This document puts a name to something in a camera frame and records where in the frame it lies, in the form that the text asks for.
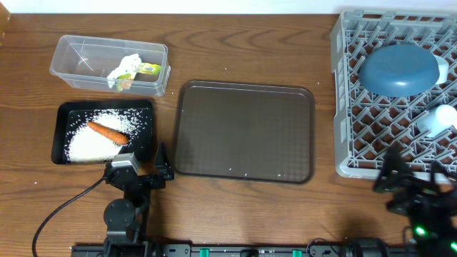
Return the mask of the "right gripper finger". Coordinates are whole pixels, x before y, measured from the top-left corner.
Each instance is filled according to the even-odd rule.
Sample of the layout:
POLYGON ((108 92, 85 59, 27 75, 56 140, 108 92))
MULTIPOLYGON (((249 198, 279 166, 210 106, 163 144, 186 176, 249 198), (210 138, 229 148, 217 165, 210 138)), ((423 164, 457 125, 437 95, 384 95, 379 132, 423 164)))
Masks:
POLYGON ((438 189, 438 183, 436 182, 437 175, 443 175, 447 182, 451 185, 453 185, 453 179, 451 178, 451 175, 447 170, 445 169, 444 166, 442 166, 439 162, 434 161, 431 164, 431 170, 430 170, 430 185, 432 189, 438 189))
POLYGON ((378 185, 396 186, 412 176, 413 172, 402 159, 399 148, 391 146, 384 156, 383 166, 378 175, 378 185))

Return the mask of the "orange carrot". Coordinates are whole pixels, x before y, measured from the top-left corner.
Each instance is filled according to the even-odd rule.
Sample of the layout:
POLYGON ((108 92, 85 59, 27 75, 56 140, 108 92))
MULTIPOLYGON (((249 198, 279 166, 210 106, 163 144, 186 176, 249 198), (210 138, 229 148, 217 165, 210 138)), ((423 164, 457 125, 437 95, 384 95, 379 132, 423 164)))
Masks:
POLYGON ((97 132, 98 134, 100 134, 101 136, 103 136, 104 138, 107 138, 108 140, 114 142, 115 144, 118 144, 120 146, 125 146, 129 143, 129 140, 125 135, 123 135, 111 128, 102 126, 102 125, 94 123, 92 121, 88 122, 87 126, 90 129, 97 132))

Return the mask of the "white cup sideways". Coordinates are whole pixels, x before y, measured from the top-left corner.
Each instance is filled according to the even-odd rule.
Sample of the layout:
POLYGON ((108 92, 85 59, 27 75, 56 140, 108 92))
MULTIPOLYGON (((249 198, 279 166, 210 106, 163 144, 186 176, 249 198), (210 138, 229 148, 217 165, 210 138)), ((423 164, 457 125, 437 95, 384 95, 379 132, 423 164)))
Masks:
POLYGON ((450 127, 456 127, 456 109, 450 105, 440 105, 431 110, 417 123, 420 132, 426 132, 426 137, 433 138, 450 127))

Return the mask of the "pile of white rice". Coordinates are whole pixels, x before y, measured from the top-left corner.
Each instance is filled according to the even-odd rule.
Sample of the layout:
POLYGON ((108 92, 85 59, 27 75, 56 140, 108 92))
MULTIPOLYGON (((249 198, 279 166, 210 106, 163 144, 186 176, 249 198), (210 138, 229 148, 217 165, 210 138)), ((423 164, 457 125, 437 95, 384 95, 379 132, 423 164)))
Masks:
POLYGON ((63 160, 69 163, 110 161, 120 153, 134 153, 138 160, 146 158, 151 142, 152 112, 148 108, 94 109, 72 111, 67 121, 63 160), (89 127, 93 122, 127 138, 119 145, 89 127))

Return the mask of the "yellow green snack wrapper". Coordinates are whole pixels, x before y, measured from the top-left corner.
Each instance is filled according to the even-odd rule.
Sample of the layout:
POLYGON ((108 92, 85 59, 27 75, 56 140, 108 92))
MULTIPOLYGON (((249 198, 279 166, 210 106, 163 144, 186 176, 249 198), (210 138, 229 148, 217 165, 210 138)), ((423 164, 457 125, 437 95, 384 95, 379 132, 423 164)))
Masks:
POLYGON ((137 73, 146 74, 146 75, 159 75, 161 72, 161 66, 157 64, 149 63, 140 63, 135 71, 130 71, 126 74, 120 75, 117 79, 121 82, 116 82, 116 90, 118 92, 123 91, 124 89, 130 89, 133 83, 133 80, 136 77, 137 73))

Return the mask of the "dark blue plate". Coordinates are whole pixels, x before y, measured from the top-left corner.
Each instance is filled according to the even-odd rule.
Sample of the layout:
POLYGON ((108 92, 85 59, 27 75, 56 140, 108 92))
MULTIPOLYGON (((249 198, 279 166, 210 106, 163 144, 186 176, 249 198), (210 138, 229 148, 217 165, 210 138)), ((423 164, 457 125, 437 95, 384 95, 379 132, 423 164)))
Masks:
POLYGON ((396 44, 368 55, 358 80, 371 93, 406 97, 429 90, 439 76, 438 62, 431 52, 411 44, 396 44))

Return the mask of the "light blue bowl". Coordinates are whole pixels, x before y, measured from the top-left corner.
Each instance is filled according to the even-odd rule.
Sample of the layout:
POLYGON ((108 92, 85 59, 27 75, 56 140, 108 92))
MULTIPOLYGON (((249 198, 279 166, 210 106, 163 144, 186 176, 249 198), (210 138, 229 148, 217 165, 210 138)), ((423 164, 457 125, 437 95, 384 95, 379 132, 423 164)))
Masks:
POLYGON ((435 55, 438 64, 439 77, 436 84, 444 84, 447 81, 449 63, 444 58, 435 55))

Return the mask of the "white tissue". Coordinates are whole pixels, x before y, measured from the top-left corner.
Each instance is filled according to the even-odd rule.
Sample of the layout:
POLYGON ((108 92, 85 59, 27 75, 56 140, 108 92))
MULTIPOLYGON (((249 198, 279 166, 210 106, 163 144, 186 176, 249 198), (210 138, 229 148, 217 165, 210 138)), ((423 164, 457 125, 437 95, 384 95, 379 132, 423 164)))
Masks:
POLYGON ((141 58, 138 54, 123 57, 121 63, 107 76, 109 88, 115 86, 116 80, 133 81, 140 64, 141 58))

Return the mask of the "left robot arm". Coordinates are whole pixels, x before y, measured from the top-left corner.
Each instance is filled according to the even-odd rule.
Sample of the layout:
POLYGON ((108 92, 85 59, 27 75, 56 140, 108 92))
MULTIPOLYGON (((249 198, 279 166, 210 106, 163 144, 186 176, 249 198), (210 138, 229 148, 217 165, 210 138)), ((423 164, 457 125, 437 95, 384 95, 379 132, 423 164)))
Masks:
POLYGON ((107 226, 102 256, 162 255, 162 247, 147 238, 146 229, 151 203, 151 192, 163 189, 166 182, 174 179, 174 171, 166 157, 166 149, 160 144, 154 160, 158 170, 152 175, 139 175, 139 162, 133 153, 115 156, 106 164, 104 180, 107 184, 124 192, 104 210, 107 226))

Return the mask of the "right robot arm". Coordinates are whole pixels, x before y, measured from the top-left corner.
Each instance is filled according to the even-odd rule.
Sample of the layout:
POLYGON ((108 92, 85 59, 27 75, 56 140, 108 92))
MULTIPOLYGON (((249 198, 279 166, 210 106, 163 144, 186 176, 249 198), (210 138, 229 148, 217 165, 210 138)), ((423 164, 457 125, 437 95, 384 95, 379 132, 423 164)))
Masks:
POLYGON ((408 219, 414 248, 404 243, 397 253, 380 239, 360 238, 342 247, 340 256, 456 255, 456 227, 452 222, 456 215, 456 174, 434 161, 429 179, 420 179, 401 158, 399 148, 392 146, 386 151, 373 191, 393 194, 386 210, 408 219))

